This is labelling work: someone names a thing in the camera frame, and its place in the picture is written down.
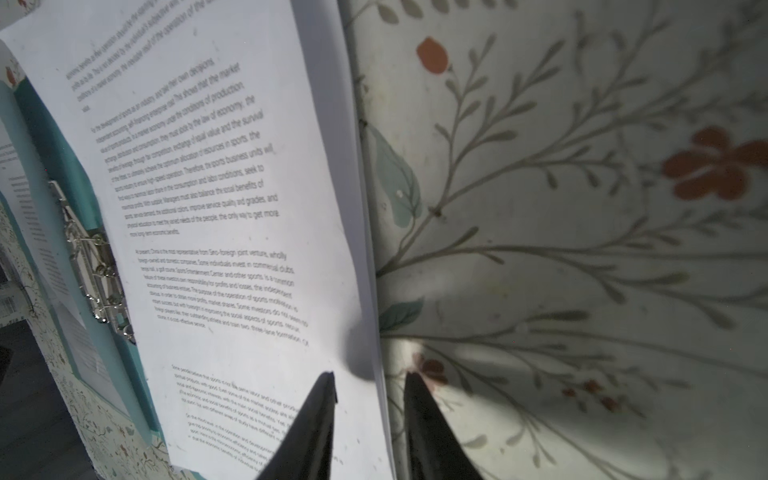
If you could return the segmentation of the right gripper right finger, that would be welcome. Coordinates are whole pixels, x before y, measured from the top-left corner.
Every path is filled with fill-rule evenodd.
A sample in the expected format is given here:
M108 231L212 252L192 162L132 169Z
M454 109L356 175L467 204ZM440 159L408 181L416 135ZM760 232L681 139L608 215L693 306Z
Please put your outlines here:
M410 479L482 479L464 453L423 378L415 372L406 376L404 414Z

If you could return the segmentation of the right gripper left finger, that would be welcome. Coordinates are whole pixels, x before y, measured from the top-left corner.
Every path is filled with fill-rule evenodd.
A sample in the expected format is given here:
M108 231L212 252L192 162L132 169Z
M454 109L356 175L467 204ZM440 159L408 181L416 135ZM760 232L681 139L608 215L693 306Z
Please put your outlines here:
M337 394L332 372L321 373L285 438L258 480L331 478Z

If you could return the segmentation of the printed paper sheet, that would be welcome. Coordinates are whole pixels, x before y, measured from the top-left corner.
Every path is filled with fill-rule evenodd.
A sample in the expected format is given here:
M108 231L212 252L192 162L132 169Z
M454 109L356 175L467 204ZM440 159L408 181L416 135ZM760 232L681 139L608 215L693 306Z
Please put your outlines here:
M266 467L317 377L336 479L393 475L334 1L44 1L3 29L94 189L170 461Z
M92 344L82 319L70 311L74 306L70 291L44 232L18 152L6 129L1 130L1 193L29 250L42 290L52 308L53 319L63 335L63 344L74 372L104 400L127 414L127 407Z

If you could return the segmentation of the teal green file folder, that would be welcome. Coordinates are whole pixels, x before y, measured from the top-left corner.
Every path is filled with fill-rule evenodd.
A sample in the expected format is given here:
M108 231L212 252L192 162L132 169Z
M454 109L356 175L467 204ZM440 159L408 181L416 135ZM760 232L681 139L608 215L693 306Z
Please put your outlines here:
M191 479L154 410L92 185L28 80L1 88L1 203L33 315L98 472Z

